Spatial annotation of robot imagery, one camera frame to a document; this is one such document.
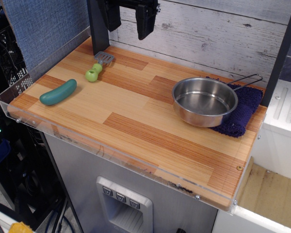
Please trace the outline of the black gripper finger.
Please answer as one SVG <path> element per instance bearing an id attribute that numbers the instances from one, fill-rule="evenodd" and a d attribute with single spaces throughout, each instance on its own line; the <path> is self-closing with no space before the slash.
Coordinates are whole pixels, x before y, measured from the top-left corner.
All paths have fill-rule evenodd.
<path id="1" fill-rule="evenodd" d="M 121 25 L 120 8 L 117 4 L 106 4 L 107 28 L 110 32 Z"/>
<path id="2" fill-rule="evenodd" d="M 138 39 L 145 39 L 154 30 L 155 19 L 157 14 L 157 5 L 142 5 L 136 7 L 136 21 Z"/>

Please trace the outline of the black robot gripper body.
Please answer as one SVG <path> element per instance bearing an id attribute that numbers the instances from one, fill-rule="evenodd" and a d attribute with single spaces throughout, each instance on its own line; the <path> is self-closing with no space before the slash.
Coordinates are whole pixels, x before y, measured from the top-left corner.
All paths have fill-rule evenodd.
<path id="1" fill-rule="evenodd" d="M 160 4 L 157 0 L 105 0 L 105 5 L 118 5 L 130 9 L 134 9 L 138 6 L 145 6 L 154 13 L 160 12 Z"/>

